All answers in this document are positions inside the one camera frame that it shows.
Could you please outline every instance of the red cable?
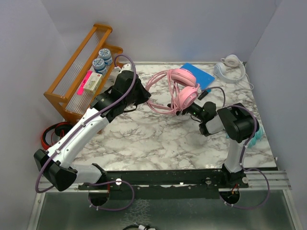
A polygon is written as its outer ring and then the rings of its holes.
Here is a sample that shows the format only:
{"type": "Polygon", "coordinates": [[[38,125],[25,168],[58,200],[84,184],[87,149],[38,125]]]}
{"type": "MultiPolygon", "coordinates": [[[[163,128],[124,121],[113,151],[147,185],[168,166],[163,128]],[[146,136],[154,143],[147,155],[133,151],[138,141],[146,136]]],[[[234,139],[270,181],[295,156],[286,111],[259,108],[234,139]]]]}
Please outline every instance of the red cable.
{"type": "Polygon", "coordinates": [[[234,188],[231,190],[231,193],[232,193],[232,194],[234,193],[234,189],[237,188],[237,187],[238,187],[238,184],[236,184],[236,185],[234,186],[234,188]]]}

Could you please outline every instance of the black cable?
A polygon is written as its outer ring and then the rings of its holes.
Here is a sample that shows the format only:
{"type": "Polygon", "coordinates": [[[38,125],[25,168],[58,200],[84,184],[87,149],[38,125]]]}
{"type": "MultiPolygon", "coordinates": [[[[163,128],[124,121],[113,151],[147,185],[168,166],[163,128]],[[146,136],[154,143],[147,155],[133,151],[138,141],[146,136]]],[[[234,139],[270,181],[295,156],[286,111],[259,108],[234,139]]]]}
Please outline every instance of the black cable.
{"type": "Polygon", "coordinates": [[[190,116],[191,116],[191,119],[192,119],[193,121],[197,121],[197,122],[201,123],[201,121],[194,119],[194,118],[192,117],[192,115],[190,115],[190,116]]]}
{"type": "Polygon", "coordinates": [[[206,90],[204,90],[204,91],[202,91],[202,93],[200,94],[200,96],[198,97],[198,100],[201,100],[201,99],[203,99],[205,96],[207,96],[208,95],[208,91],[206,91],[206,90]]]}
{"type": "Polygon", "coordinates": [[[138,229],[139,226],[138,225],[129,225],[127,227],[125,227],[123,230],[127,230],[127,229],[138,229]]]}
{"type": "Polygon", "coordinates": [[[225,91],[224,91],[221,87],[219,87],[219,86],[212,86],[212,87],[209,87],[209,88],[207,88],[207,89],[204,89],[204,91],[211,90],[211,89],[219,89],[219,90],[222,91],[223,97],[224,97],[224,101],[223,101],[223,106],[222,106],[222,108],[224,108],[224,107],[225,107],[225,103],[226,103],[225,91]]]}
{"type": "Polygon", "coordinates": [[[136,105],[134,109],[130,109],[130,110],[124,110],[124,113],[130,113],[135,111],[138,108],[138,106],[136,105]]]}

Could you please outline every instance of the wooden rack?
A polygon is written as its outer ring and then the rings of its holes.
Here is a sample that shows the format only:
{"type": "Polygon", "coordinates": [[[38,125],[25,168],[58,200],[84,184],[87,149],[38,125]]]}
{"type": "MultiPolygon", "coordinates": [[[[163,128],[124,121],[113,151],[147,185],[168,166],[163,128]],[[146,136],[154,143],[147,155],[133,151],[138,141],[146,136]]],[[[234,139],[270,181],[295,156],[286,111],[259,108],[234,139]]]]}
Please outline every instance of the wooden rack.
{"type": "Polygon", "coordinates": [[[114,69],[113,62],[107,67],[107,73],[95,94],[89,92],[83,92],[82,95],[77,94],[78,88],[87,71],[91,68],[93,60],[97,58],[99,50],[108,48],[113,59],[116,54],[123,52],[122,48],[112,46],[106,42],[111,32],[111,26],[95,24],[50,88],[44,93],[44,96],[68,122],[77,123],[93,99],[101,92],[111,71],[114,69]]]}

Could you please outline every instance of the blue notebook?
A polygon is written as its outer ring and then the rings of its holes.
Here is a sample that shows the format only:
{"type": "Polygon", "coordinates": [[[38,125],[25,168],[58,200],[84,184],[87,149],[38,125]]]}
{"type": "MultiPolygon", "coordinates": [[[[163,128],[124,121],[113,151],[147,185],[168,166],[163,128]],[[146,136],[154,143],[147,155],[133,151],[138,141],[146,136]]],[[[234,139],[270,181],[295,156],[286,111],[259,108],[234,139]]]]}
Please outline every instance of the blue notebook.
{"type": "Polygon", "coordinates": [[[189,63],[184,64],[180,68],[190,71],[196,77],[196,83],[200,85],[201,90],[206,89],[215,80],[215,78],[209,73],[206,73],[189,63]]]}

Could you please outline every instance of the marble surface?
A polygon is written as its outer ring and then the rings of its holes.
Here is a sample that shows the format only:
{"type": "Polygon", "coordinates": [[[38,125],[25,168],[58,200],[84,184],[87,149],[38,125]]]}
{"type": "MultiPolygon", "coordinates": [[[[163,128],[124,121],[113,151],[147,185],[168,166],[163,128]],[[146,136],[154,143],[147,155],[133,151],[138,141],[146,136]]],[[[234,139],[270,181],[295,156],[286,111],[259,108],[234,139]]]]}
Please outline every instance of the marble surface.
{"type": "MultiPolygon", "coordinates": [[[[137,72],[145,83],[162,70],[181,65],[137,65],[137,72]]],[[[214,65],[195,65],[213,74],[214,65]]],[[[228,77],[240,76],[240,70],[232,69],[228,77]]],[[[248,87],[247,82],[240,82],[248,87]]],[[[210,86],[221,86],[226,93],[226,105],[241,102],[253,111],[261,123],[251,91],[239,84],[227,84],[216,79],[210,86]]],[[[161,80],[150,90],[152,100],[168,104],[170,95],[167,80],[161,80]]],[[[223,104],[223,94],[212,90],[202,101],[223,104]]],[[[105,170],[174,170],[220,168],[227,157],[229,140],[224,131],[205,137],[200,134],[198,122],[189,115],[170,116],[153,112],[146,104],[132,113],[122,114],[96,135],[75,159],[75,164],[97,163],[105,170]]],[[[274,158],[264,134],[261,141],[248,149],[245,167],[275,167],[274,158]]]]}

